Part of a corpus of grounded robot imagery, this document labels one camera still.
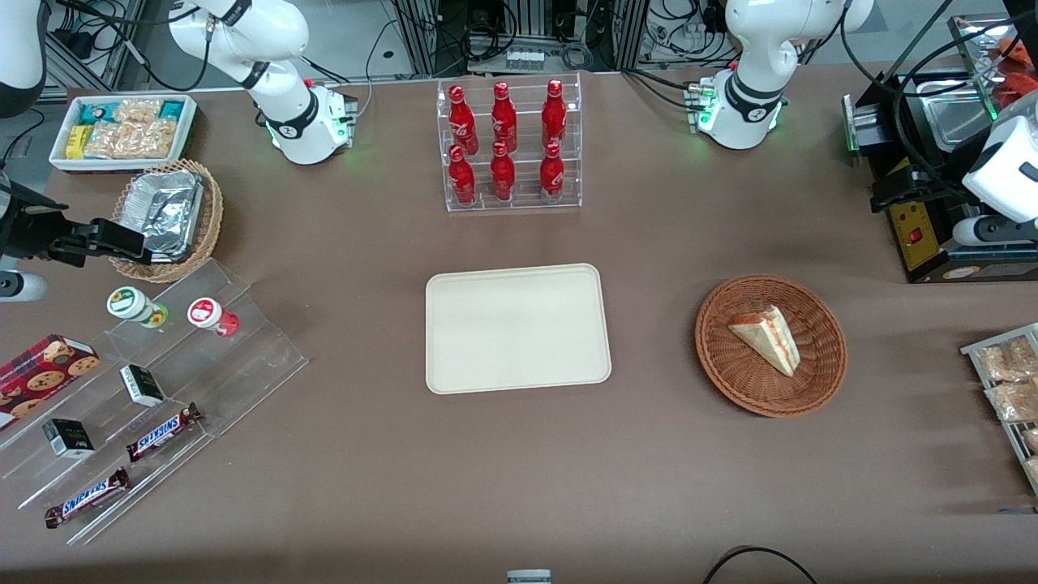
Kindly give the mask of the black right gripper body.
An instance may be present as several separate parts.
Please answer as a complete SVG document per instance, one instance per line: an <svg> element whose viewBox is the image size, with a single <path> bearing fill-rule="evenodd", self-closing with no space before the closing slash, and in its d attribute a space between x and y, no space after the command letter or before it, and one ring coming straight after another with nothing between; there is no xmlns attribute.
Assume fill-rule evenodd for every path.
<svg viewBox="0 0 1038 584"><path fill-rule="evenodd" d="M11 258L85 265L99 251L75 230L81 224L62 214L69 207L21 185L2 186L1 251Z"/></svg>

